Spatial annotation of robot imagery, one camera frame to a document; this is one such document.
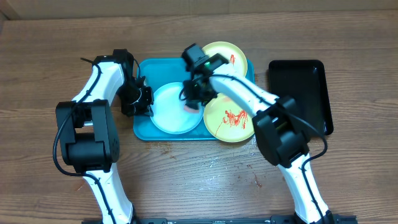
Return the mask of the light blue plate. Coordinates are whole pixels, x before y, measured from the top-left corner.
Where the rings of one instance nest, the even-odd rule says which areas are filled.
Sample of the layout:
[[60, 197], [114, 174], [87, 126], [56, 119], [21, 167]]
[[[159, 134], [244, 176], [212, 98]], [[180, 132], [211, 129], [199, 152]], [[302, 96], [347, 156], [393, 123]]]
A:
[[179, 97], [182, 89], [183, 83], [173, 82], [161, 86], [154, 93], [151, 120], [157, 128], [165, 133], [187, 133], [197, 127], [203, 118], [204, 107], [202, 105], [199, 105], [196, 112], [186, 109], [186, 101], [180, 100]]

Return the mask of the grey pink sponge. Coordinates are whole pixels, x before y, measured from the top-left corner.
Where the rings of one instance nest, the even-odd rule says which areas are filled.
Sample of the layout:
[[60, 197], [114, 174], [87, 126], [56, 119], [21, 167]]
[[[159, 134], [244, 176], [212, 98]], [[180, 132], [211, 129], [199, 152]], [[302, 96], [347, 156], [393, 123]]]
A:
[[187, 106], [187, 105], [185, 105], [184, 107], [184, 110], [185, 111], [187, 111], [188, 113], [199, 113], [200, 112], [200, 110], [196, 110], [196, 109], [193, 109], [193, 108], [191, 108], [191, 107], [189, 107], [189, 106]]

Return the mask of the yellow-green plate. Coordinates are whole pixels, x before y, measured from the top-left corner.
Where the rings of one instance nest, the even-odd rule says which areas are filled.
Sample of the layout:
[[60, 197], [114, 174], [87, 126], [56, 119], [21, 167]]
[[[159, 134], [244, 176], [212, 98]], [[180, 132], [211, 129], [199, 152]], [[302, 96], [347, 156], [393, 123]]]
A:
[[241, 142], [254, 134], [252, 118], [224, 94], [206, 106], [203, 119], [212, 136], [224, 142]]
[[205, 45], [202, 49], [209, 56], [215, 54], [222, 55], [224, 58], [228, 59], [228, 62], [233, 65], [234, 69], [242, 77], [246, 76], [248, 61], [243, 51], [236, 45], [229, 42], [217, 41]]

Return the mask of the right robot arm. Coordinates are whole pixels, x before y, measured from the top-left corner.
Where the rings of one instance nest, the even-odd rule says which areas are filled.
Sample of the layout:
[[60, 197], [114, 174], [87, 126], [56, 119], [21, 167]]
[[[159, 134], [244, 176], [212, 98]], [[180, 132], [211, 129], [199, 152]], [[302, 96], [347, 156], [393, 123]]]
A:
[[258, 87], [237, 75], [220, 54], [209, 56], [197, 44], [187, 47], [182, 58], [191, 78], [183, 82], [179, 97], [187, 110], [196, 111], [222, 93], [252, 119], [257, 146], [263, 157], [279, 168], [294, 200], [297, 223], [333, 223], [333, 214], [322, 199], [310, 163], [310, 133], [323, 138], [300, 118], [295, 100]]

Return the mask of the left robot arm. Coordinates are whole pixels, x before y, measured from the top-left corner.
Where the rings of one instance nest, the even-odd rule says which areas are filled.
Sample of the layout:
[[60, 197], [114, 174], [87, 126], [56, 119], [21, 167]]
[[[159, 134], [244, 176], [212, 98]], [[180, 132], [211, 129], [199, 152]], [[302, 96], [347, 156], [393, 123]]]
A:
[[60, 151], [64, 163], [75, 171], [63, 169], [56, 155], [55, 167], [67, 176], [86, 180], [101, 210], [102, 223], [140, 222], [119, 176], [120, 142], [111, 112], [114, 98], [119, 97], [122, 114], [153, 115], [152, 88], [145, 85], [145, 77], [134, 77], [135, 65], [137, 60], [126, 49], [97, 56], [82, 91], [55, 109], [58, 131], [53, 152]]

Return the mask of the teal plastic serving tray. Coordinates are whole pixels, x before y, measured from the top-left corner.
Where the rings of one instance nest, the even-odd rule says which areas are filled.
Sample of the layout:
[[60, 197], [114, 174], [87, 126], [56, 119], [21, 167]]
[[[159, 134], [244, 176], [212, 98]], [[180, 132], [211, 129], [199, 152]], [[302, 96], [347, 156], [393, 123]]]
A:
[[[146, 85], [156, 91], [161, 86], [173, 82], [182, 82], [190, 78], [186, 71], [186, 63], [182, 58], [148, 58], [140, 64], [141, 71], [137, 74], [145, 76]], [[148, 116], [134, 117], [134, 134], [143, 141], [206, 141], [215, 137], [207, 130], [205, 123], [200, 121], [193, 130], [183, 134], [169, 134], [155, 126]]]

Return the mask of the black rectangular tray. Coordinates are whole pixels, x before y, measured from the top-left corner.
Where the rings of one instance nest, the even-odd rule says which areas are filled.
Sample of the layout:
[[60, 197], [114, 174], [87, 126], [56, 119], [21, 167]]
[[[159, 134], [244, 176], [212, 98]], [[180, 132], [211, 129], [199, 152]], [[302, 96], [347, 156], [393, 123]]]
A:
[[302, 119], [320, 133], [334, 131], [324, 64], [319, 60], [273, 60], [269, 63], [269, 88], [297, 102]]

